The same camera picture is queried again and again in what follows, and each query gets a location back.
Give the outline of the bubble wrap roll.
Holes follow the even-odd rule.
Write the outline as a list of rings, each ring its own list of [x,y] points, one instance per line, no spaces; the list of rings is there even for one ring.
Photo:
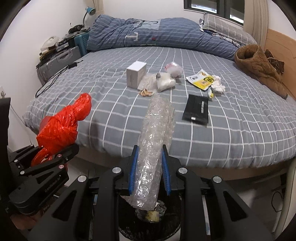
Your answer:
[[[154,209],[162,176],[162,149],[163,145],[170,149],[174,128],[173,105],[160,94],[153,96],[138,138],[134,191],[127,199],[134,208],[146,211]]]

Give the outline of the yellow instant noodle cup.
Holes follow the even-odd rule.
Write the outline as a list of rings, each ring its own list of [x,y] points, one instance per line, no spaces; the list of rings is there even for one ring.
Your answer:
[[[145,215],[145,220],[152,223],[159,222],[159,212],[158,211],[147,211]]]

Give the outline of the red plastic bag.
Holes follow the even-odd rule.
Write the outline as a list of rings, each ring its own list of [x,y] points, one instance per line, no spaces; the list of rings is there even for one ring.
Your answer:
[[[53,116],[46,116],[37,135],[40,150],[31,161],[31,167],[52,159],[66,147],[75,143],[78,135],[78,122],[84,120],[91,111],[92,97],[81,94],[74,104],[67,105]]]

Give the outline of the black foil pouch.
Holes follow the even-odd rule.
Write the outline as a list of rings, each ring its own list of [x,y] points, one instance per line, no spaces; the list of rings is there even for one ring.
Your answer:
[[[208,125],[208,97],[189,94],[182,120]]]

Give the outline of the white translucent plastic bag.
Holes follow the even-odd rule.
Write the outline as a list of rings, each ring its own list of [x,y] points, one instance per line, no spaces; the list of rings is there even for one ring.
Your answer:
[[[175,78],[169,73],[147,73],[140,81],[137,89],[139,91],[147,90],[149,92],[162,92],[176,85]]]

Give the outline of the white tissue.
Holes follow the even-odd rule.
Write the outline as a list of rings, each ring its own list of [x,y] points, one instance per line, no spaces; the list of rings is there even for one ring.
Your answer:
[[[222,85],[221,78],[217,75],[213,75],[213,83],[211,85],[211,89],[214,93],[223,94],[225,92],[226,87]]]

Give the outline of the white cardboard box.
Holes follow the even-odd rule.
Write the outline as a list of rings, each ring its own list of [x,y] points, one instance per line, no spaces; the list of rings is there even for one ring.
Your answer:
[[[146,75],[147,64],[145,62],[135,61],[126,68],[127,87],[137,89],[140,81]]]

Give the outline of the clear bag with red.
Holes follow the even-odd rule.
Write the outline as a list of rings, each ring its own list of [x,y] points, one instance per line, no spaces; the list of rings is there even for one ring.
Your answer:
[[[170,62],[165,66],[165,71],[170,74],[172,78],[181,78],[183,68],[175,62]]]

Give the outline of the black trash bin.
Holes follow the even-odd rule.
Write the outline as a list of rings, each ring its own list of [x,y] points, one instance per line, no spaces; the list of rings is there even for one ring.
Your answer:
[[[132,207],[118,200],[118,226],[129,240],[167,240],[181,227],[182,202],[179,196],[162,196],[153,211]]]

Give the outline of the grey checked bed sheet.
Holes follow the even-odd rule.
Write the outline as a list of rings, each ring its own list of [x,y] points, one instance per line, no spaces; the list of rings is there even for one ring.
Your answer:
[[[172,89],[141,96],[126,84],[126,69],[147,64],[149,74],[175,61],[183,68]],[[221,79],[225,92],[208,99],[208,122],[184,120],[189,97],[208,97],[187,81],[204,70]],[[265,167],[295,157],[295,101],[283,99],[238,69],[233,61],[168,47],[127,47],[88,53],[76,67],[47,83],[24,122],[38,132],[46,116],[91,96],[88,116],[78,122],[76,143],[112,156],[129,156],[134,145],[168,144],[170,155],[188,167]]]

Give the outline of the small tan paper scrap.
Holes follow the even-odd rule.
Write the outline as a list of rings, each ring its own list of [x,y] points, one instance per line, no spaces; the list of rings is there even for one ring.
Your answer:
[[[139,95],[143,97],[147,97],[147,96],[153,96],[154,93],[152,91],[148,91],[147,89],[143,89],[139,92]]]

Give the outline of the yellow snack wrapper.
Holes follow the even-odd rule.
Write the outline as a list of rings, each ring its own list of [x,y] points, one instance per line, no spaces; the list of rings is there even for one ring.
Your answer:
[[[214,82],[214,78],[201,69],[197,74],[187,76],[186,80],[200,90],[206,91]]]

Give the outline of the teal plastic crate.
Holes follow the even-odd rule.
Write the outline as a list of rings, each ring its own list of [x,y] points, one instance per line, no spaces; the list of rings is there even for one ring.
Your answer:
[[[81,57],[88,53],[87,51],[87,43],[89,39],[89,33],[81,33],[74,37],[75,46],[79,47]]]

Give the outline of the grey checked pillow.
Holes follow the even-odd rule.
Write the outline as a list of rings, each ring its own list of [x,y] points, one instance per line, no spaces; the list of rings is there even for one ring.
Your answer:
[[[225,21],[208,13],[204,13],[203,18],[199,20],[199,26],[202,32],[226,40],[237,48],[257,44],[255,39],[249,33],[233,27]]]

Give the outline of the dark framed window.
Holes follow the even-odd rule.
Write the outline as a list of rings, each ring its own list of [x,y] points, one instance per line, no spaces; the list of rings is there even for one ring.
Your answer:
[[[205,11],[243,26],[244,0],[184,0],[184,9]]]

